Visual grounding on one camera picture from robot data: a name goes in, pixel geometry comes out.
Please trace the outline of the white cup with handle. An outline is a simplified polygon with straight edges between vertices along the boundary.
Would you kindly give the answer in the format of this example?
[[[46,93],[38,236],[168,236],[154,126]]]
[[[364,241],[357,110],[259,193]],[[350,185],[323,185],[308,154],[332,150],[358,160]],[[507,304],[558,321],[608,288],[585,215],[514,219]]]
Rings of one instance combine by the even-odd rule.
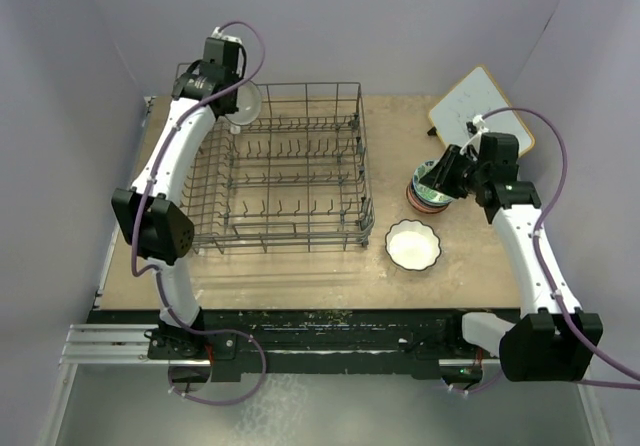
[[[255,83],[248,81],[237,90],[236,108],[236,112],[226,115],[232,135],[240,134],[242,128],[255,121],[261,112],[262,94]]]

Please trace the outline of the white fluted bowl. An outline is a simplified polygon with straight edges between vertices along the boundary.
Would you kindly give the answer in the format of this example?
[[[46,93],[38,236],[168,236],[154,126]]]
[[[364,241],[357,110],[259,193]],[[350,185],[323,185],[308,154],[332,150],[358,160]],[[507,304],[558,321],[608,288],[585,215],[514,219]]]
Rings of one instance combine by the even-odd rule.
[[[441,240],[431,226],[405,219],[387,231],[385,252],[396,267],[422,272],[434,266],[442,255]]]

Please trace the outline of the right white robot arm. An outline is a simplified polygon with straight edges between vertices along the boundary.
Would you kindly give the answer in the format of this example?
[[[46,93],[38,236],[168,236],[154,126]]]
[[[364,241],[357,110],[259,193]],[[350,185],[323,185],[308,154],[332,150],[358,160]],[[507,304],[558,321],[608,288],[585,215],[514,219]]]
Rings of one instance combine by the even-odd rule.
[[[577,382],[603,325],[598,314],[584,312],[559,270],[537,190],[519,178],[518,153],[515,136],[484,133],[470,145],[449,145],[419,180],[453,199],[474,196],[501,241],[520,294],[518,321],[466,313],[445,332],[445,346],[456,357],[484,349],[512,382]]]

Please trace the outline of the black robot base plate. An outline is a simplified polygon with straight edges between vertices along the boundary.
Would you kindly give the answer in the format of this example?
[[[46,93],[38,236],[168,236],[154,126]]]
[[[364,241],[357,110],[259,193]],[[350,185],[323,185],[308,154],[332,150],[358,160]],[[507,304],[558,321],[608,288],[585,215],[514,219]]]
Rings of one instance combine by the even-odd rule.
[[[214,382],[245,374],[408,375],[414,379],[480,377],[493,356],[467,343],[456,309],[205,310],[203,342],[193,353],[151,340],[148,355]]]

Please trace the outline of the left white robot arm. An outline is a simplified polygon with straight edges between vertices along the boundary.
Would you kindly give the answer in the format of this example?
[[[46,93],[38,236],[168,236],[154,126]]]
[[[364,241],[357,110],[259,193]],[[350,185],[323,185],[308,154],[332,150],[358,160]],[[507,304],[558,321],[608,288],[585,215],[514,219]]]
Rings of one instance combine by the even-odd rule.
[[[151,340],[184,358],[206,344],[203,314],[191,287],[185,256],[195,226],[180,209],[187,173],[198,148],[221,116],[237,112],[237,89],[246,74],[247,53],[236,37],[214,33],[203,56],[175,80],[169,113],[149,160],[127,189],[111,198],[119,228],[131,248],[131,272],[152,274],[160,298]]]

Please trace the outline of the green leaf patterned bowl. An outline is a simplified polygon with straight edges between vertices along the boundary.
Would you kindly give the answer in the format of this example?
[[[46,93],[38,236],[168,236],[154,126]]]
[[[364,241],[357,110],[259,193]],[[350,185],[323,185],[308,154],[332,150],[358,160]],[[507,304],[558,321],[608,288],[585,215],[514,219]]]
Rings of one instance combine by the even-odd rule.
[[[430,172],[436,164],[437,160],[429,159],[419,165],[413,173],[412,187],[416,196],[424,204],[432,207],[444,207],[448,206],[454,199],[420,183],[421,178]]]

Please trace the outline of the orange red patterned bowl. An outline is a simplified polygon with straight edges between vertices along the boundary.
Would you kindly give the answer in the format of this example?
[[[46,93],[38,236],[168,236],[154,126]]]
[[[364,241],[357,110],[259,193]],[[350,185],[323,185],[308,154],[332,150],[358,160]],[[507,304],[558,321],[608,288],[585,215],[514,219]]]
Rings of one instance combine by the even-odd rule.
[[[410,190],[406,191],[406,197],[411,207],[422,214],[437,214],[448,208],[448,204],[436,206],[425,204],[421,202]]]

